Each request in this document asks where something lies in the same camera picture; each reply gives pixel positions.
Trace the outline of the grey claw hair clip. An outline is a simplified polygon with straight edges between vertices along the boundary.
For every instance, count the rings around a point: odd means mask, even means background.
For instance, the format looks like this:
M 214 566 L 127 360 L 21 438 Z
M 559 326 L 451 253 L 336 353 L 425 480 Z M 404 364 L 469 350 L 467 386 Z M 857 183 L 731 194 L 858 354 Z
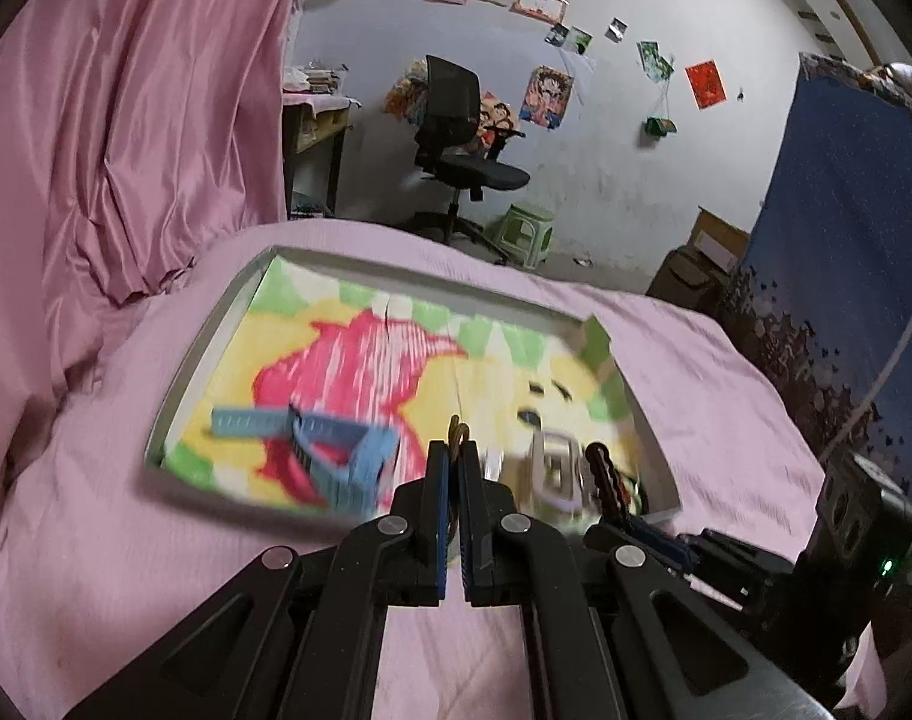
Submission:
M 529 486 L 523 512 L 562 532 L 574 532 L 584 509 L 582 458 L 580 444 L 570 434 L 536 429 L 527 452 Z

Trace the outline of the blue kids smartwatch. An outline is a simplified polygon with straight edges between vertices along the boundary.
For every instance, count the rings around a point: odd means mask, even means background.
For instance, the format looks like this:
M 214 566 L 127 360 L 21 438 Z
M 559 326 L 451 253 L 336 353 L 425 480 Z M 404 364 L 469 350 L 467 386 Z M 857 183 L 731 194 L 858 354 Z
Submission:
M 396 429 L 287 408 L 214 406 L 211 433 L 221 439 L 285 440 L 296 465 L 333 511 L 373 515 L 394 476 Z

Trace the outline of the pink bed sheet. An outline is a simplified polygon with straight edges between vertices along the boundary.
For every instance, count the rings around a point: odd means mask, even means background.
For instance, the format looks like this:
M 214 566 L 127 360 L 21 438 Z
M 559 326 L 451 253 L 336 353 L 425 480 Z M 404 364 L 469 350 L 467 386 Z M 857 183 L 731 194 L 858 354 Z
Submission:
M 0 684 L 28 718 L 58 718 L 267 546 L 316 539 L 238 525 L 147 488 L 142 449 L 166 385 L 218 294 L 271 245 L 399 266 L 606 325 L 679 484 L 674 527 L 715 528 L 794 556 L 824 473 L 767 379 L 707 317 L 544 280 L 376 224 L 299 221 L 238 232 L 143 306 L 100 382 L 67 399 L 0 520 Z

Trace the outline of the dark blue starry cloth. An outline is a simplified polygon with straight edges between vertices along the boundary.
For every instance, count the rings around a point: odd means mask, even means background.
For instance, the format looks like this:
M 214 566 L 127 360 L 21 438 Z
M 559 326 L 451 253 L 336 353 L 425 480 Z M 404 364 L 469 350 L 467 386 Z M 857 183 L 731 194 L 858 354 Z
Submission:
M 801 55 L 719 321 L 819 460 L 850 447 L 912 502 L 912 94 Z M 912 613 L 912 543 L 895 594 Z

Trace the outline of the green plastic stool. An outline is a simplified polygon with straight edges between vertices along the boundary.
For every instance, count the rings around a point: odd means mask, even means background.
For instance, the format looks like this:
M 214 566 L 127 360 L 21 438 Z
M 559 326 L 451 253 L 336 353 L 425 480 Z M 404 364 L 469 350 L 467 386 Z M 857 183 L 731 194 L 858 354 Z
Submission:
M 495 245 L 524 270 L 536 270 L 549 254 L 554 223 L 552 211 L 512 203 L 497 224 Z

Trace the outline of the green hanging ornament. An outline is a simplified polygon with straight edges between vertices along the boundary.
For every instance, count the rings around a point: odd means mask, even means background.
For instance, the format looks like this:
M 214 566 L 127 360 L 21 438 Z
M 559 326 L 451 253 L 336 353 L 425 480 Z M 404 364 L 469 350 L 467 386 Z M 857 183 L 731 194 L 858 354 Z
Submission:
M 645 132 L 646 137 L 653 138 L 653 140 L 661 140 L 661 138 L 668 137 L 671 133 L 676 133 L 677 125 L 671 119 L 648 117 L 643 122 L 643 132 Z

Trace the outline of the black office chair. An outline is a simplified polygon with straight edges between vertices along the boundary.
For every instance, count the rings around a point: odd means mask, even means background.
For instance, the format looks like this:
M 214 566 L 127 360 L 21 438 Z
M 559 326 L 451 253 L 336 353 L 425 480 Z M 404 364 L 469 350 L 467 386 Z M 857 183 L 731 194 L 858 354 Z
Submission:
M 502 163 L 500 154 L 511 138 L 524 138 L 514 125 L 486 124 L 482 115 L 479 76 L 449 60 L 429 55 L 427 97 L 424 117 L 417 128 L 414 164 L 425 179 L 451 190 L 445 211 L 415 211 L 397 229 L 440 232 L 440 242 L 451 244 L 454 234 L 487 249 L 506 265 L 510 254 L 492 242 L 484 228 L 461 216 L 461 199 L 480 202 L 487 190 L 516 192 L 525 188 L 531 176 L 519 167 Z

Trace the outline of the anime character poster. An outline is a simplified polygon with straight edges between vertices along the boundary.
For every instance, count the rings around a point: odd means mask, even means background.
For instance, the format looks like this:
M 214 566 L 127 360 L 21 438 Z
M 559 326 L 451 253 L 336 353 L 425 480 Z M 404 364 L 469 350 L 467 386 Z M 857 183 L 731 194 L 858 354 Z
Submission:
M 575 78 L 541 65 L 531 73 L 520 109 L 521 121 L 555 130 L 565 117 Z

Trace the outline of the cartoon children poster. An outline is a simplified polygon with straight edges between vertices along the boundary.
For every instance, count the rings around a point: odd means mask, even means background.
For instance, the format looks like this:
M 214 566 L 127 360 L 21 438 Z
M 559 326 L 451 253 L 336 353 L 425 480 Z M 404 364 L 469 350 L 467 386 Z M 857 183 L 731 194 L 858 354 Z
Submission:
M 477 149 L 487 158 L 496 160 L 511 138 L 515 137 L 524 137 L 524 133 L 518 127 L 515 112 L 502 99 L 486 91 L 481 98 L 481 114 L 476 135 Z

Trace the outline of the wooden desk with shelf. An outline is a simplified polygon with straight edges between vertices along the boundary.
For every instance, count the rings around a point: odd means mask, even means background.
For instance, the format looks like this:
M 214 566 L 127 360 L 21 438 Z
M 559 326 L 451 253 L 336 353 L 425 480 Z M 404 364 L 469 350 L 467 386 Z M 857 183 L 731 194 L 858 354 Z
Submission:
M 334 218 L 339 193 L 340 169 L 346 148 L 352 110 L 360 109 L 358 99 L 342 94 L 313 94 L 285 91 L 282 109 L 282 160 L 284 160 L 285 208 L 290 220 L 323 216 Z M 303 154 L 328 145 L 326 190 L 315 199 L 295 188 L 296 166 Z

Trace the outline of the pink satin curtain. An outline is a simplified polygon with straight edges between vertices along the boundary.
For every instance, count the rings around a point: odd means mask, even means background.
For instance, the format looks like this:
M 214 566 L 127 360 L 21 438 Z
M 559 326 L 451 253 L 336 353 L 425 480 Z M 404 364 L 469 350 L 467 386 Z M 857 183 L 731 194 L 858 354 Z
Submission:
M 291 3 L 29 0 L 2 36 L 0 520 L 137 305 L 280 220 Z

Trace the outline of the cardboard box by wall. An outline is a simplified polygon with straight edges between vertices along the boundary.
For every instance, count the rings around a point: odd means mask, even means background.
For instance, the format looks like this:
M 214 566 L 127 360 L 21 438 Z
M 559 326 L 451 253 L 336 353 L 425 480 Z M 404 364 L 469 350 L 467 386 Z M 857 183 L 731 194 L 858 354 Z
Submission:
M 750 238 L 741 227 L 702 208 L 689 239 L 664 257 L 645 296 L 716 316 Z

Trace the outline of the red paper on wall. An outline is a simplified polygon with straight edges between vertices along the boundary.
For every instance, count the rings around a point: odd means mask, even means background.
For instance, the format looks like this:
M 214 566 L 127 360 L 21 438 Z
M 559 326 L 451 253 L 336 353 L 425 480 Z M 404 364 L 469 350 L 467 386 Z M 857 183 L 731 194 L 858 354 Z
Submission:
M 700 62 L 685 69 L 698 109 L 716 106 L 726 101 L 726 89 L 713 60 Z

